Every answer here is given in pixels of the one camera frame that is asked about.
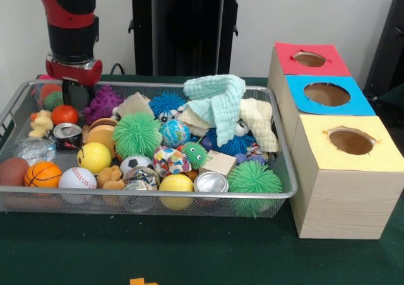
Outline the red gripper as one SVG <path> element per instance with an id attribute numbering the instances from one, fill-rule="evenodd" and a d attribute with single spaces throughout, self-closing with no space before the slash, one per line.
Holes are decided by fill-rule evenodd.
<path id="1" fill-rule="evenodd" d="M 62 99 L 65 105 L 71 105 L 70 87 L 72 82 L 92 88 L 102 75 L 102 61 L 93 59 L 86 64 L 61 64 L 47 59 L 45 67 L 49 76 L 62 80 Z"/>

